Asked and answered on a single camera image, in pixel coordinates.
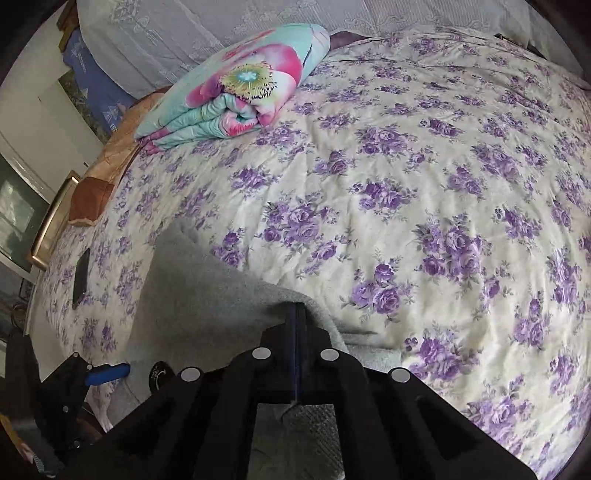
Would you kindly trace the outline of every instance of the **folded comforter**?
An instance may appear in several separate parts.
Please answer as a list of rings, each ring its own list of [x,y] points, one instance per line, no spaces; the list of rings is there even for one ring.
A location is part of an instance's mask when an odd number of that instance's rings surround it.
[[[181,80],[135,132],[147,154],[269,125],[330,47],[326,30],[287,24],[211,56]]]

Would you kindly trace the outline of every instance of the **floral bedspread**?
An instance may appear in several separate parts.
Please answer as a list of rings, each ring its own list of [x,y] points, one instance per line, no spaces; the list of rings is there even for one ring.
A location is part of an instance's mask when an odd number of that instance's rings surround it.
[[[589,86],[468,30],[338,49],[268,129],[138,158],[41,282],[65,353],[122,359],[154,241],[313,297],[552,478],[591,413]],[[76,261],[89,294],[72,310]],[[93,391],[108,424],[113,385]]]

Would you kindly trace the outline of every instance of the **white sheet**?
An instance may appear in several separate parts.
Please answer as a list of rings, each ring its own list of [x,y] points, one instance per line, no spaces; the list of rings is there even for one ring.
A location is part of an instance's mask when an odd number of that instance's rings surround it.
[[[582,75],[564,41],[525,0],[79,0],[78,13],[97,64],[136,98],[248,35],[290,22],[370,36],[418,25],[502,33],[522,46],[532,40],[549,61]]]

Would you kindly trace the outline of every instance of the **smartphone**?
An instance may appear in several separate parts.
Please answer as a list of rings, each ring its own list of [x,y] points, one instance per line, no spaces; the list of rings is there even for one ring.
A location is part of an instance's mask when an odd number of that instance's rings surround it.
[[[86,283],[88,281],[88,262],[90,261],[90,248],[82,254],[76,264],[74,276],[74,294],[72,295],[72,308],[76,310],[86,295]]]

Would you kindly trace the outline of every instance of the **gray towel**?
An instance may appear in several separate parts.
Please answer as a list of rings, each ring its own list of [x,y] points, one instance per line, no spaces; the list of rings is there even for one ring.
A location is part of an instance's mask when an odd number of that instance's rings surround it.
[[[199,245],[194,226],[175,220],[156,244],[124,354],[131,374],[111,397],[110,421],[117,423],[150,396],[148,374],[154,363],[166,361],[175,372],[188,366],[225,367],[258,346],[266,328],[285,320],[285,302],[304,303],[329,332],[333,347],[365,367],[387,371],[400,364],[400,352],[369,346],[371,335],[341,335],[314,300],[211,256],[209,246]],[[343,478],[332,406],[259,406],[249,478]]]

